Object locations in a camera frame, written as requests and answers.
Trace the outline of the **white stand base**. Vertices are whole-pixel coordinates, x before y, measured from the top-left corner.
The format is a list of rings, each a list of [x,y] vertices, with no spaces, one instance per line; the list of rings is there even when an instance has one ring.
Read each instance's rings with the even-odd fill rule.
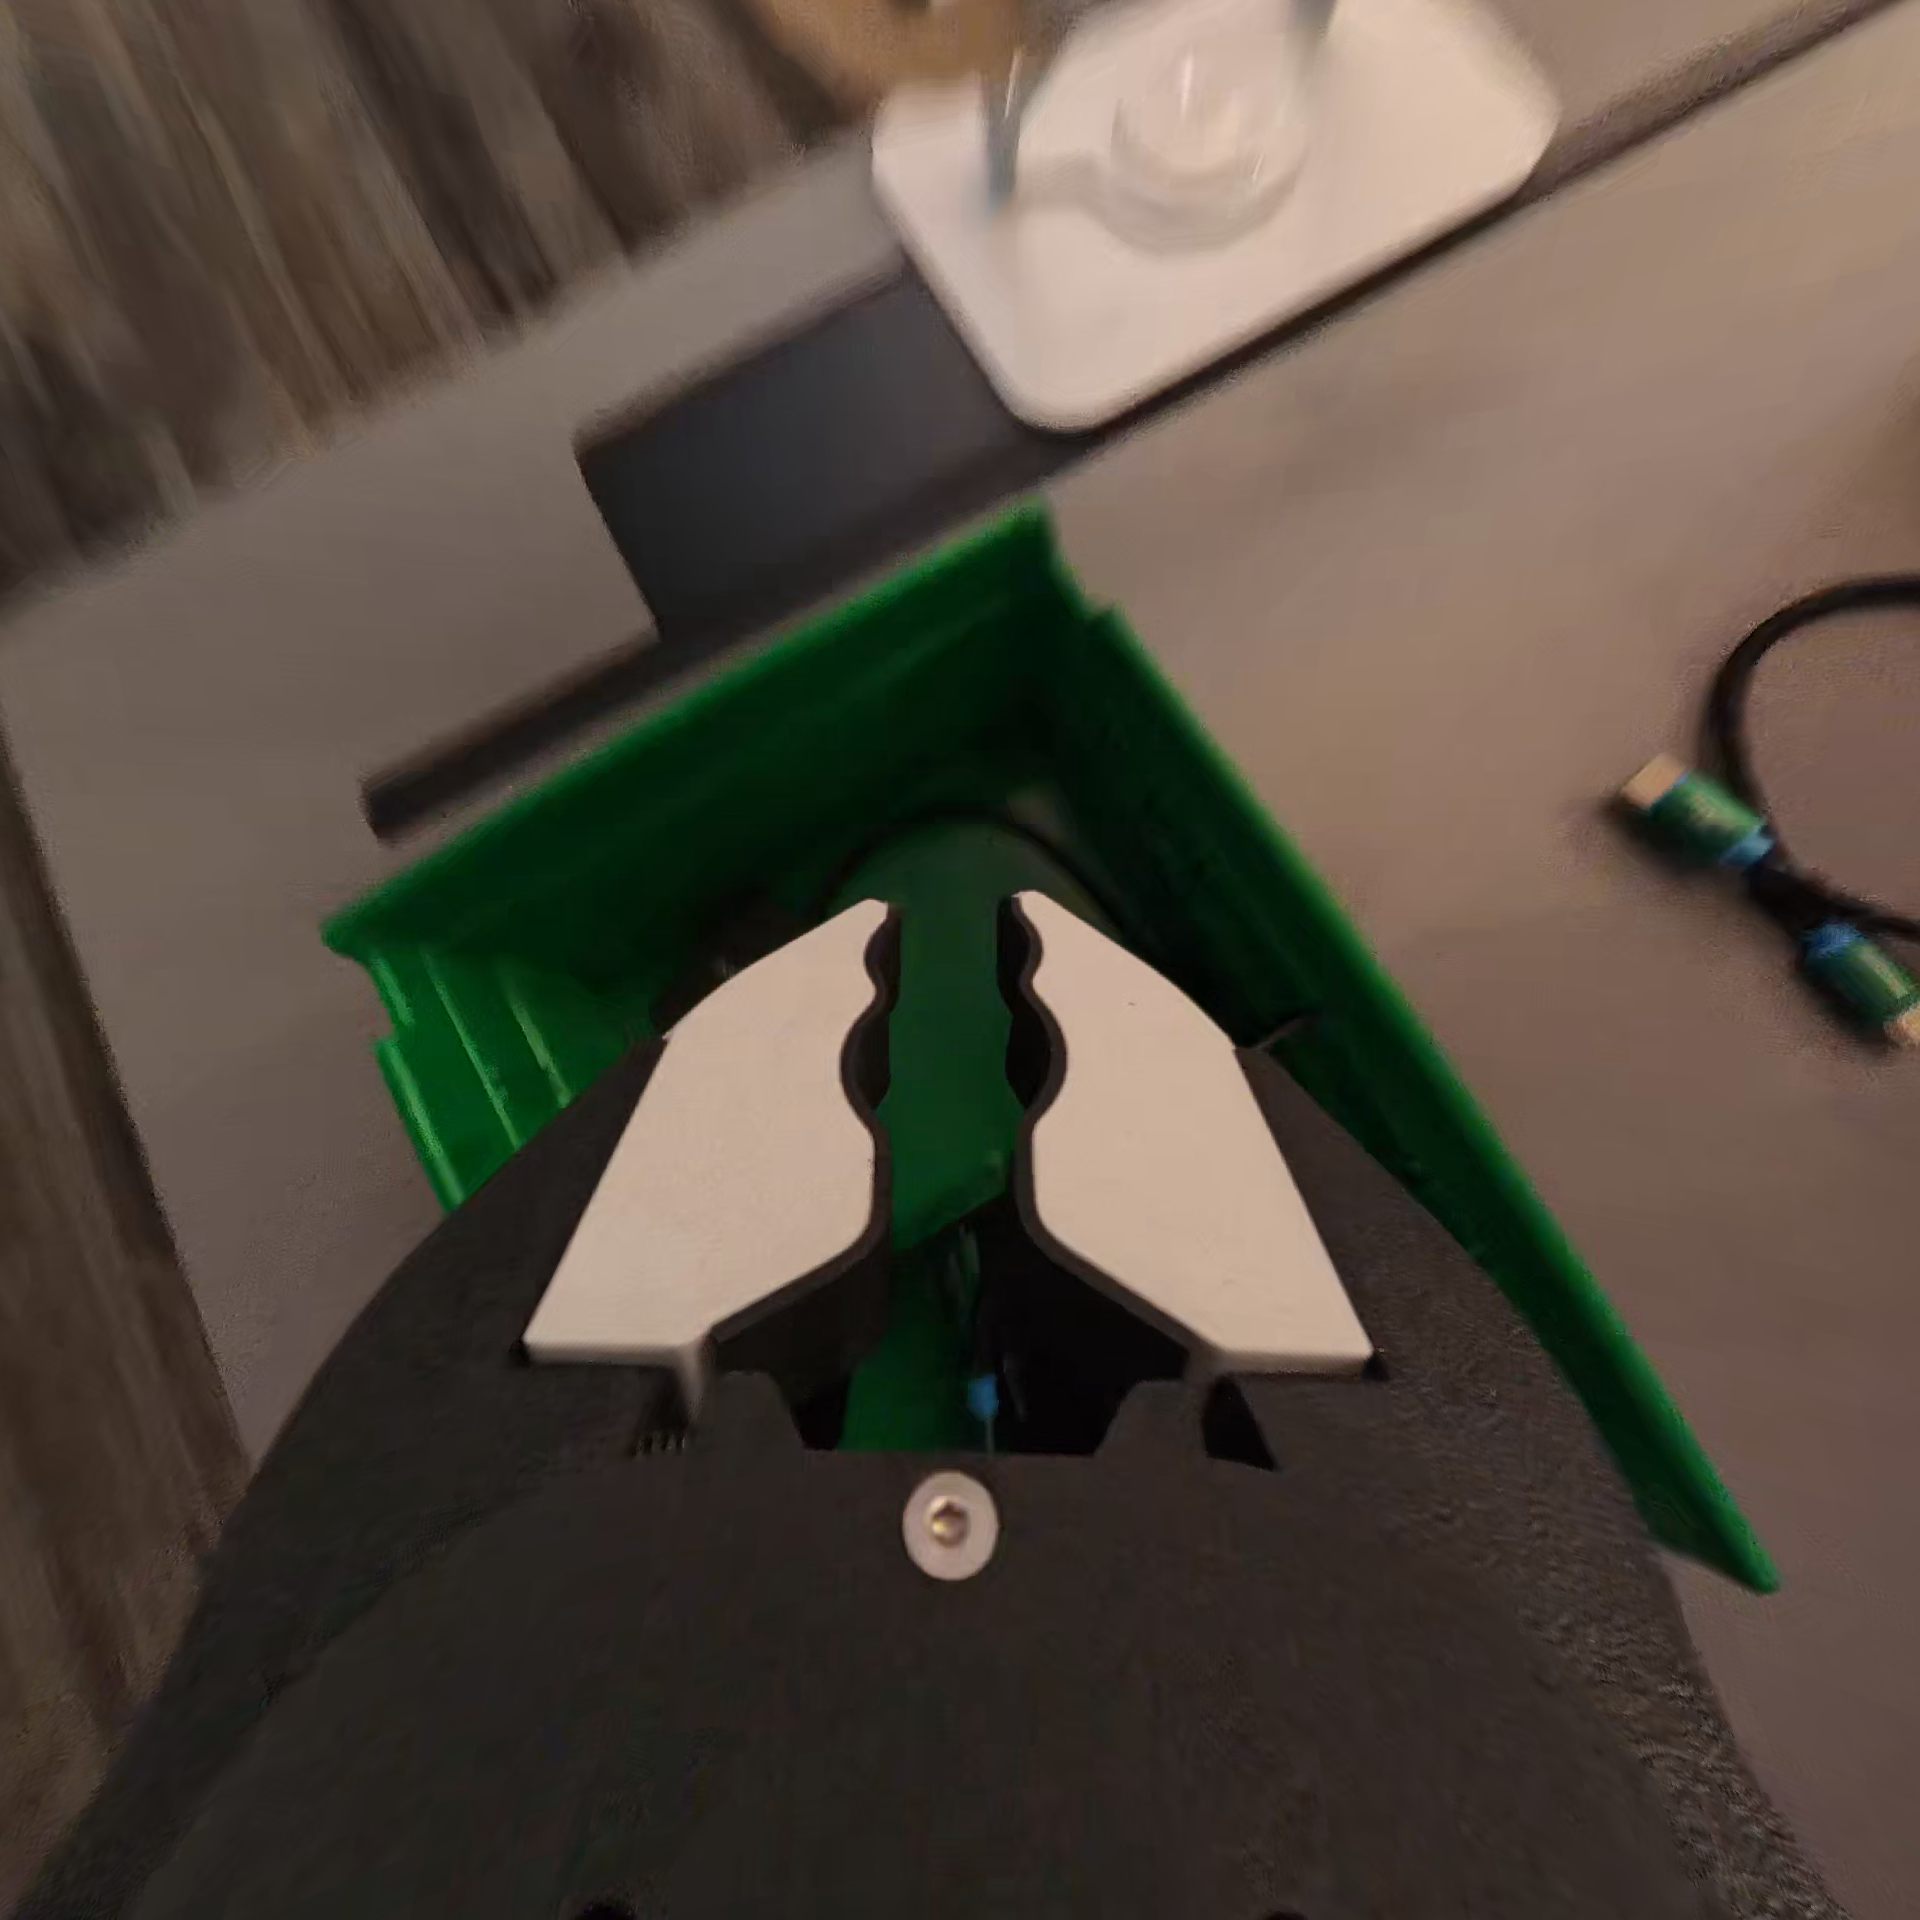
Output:
[[[1560,101],[1490,4],[1104,4],[876,114],[876,201],[1008,412],[1114,423],[1512,201]]]

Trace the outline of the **green plastic bin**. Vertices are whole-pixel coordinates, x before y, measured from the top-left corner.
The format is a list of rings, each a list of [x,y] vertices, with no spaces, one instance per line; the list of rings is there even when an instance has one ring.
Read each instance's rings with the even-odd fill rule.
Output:
[[[1501,1287],[1649,1533],[1780,1574],[1669,1387],[1312,863],[1050,517],[970,539],[673,697],[324,926],[389,1019],[375,1059],[460,1209],[653,1028],[750,905],[818,915],[893,834],[1037,805],[1122,940],[1278,1065]]]

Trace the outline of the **black flat pad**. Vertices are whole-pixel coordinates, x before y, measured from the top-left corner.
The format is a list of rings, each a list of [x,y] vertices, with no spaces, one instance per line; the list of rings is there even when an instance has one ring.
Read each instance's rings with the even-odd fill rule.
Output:
[[[1014,417],[904,269],[576,447],[665,644],[728,644],[1016,497],[1081,451]]]

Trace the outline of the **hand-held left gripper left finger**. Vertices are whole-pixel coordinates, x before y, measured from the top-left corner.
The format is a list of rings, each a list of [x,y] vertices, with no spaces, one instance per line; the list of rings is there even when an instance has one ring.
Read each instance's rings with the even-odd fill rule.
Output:
[[[888,1318],[901,913],[867,899],[665,1037],[523,1342],[543,1365],[852,1371]]]

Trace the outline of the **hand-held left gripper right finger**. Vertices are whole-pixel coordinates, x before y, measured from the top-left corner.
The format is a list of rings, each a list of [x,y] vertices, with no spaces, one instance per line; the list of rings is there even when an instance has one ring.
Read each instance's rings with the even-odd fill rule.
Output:
[[[1037,1250],[1207,1374],[1364,1374],[1379,1348],[1228,1033],[1042,890],[1000,902],[997,966]]]

